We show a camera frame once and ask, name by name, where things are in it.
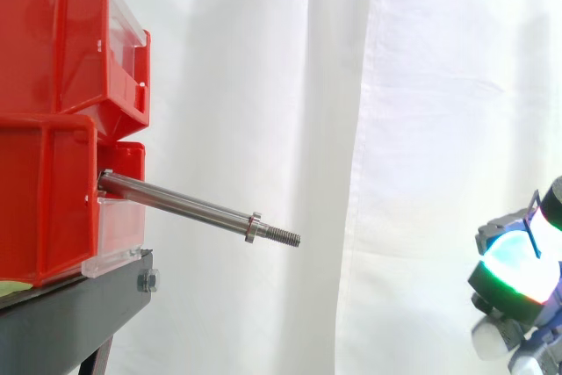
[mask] metal rod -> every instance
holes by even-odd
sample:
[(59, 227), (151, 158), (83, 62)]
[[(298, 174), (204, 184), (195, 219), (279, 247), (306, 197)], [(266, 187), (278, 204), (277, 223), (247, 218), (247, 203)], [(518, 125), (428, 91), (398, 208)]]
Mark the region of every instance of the metal rod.
[(298, 234), (262, 223), (259, 213), (252, 215), (239, 213), (224, 206), (217, 206), (131, 177), (115, 174), (110, 170), (101, 173), (97, 184), (99, 190), (119, 195), (133, 202), (244, 234), (246, 242), (251, 243), (256, 236), (260, 236), (294, 247), (300, 244)]

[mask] transparent drawer front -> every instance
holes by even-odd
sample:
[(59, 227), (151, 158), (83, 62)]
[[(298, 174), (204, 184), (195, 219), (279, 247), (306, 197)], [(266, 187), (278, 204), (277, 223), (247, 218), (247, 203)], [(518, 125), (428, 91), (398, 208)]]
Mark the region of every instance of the transparent drawer front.
[(124, 199), (99, 198), (97, 255), (82, 263), (95, 278), (141, 258), (145, 206)]
[(134, 52), (147, 45), (147, 35), (123, 0), (109, 2), (109, 42), (115, 60), (134, 78)]

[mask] threaded rod tip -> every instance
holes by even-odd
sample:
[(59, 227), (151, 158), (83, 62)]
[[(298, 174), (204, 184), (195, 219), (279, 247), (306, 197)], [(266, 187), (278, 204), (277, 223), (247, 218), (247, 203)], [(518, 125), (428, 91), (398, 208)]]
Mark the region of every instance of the threaded rod tip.
[(265, 238), (272, 239), (275, 242), (298, 248), (300, 245), (300, 236), (296, 233), (287, 232), (281, 228), (269, 226), (265, 232)]

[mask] red plastic bin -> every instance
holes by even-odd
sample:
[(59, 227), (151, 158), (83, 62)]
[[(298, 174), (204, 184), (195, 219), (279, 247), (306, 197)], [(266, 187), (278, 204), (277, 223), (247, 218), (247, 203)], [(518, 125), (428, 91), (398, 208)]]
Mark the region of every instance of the red plastic bin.
[(0, 11), (0, 112), (84, 114), (101, 141), (148, 126), (150, 36), (122, 0), (0, 0)]
[(144, 147), (98, 146), (86, 116), (0, 115), (0, 152), (0, 280), (43, 285), (79, 272), (98, 252), (98, 172), (144, 179)]

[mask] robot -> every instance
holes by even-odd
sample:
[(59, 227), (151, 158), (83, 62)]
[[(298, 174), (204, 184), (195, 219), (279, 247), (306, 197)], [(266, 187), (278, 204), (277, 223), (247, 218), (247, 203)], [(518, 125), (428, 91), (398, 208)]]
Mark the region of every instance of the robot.
[(562, 374), (562, 177), (541, 200), (491, 220), (476, 235), (468, 282), (484, 317), (472, 329), (483, 360), (514, 350), (512, 375)]

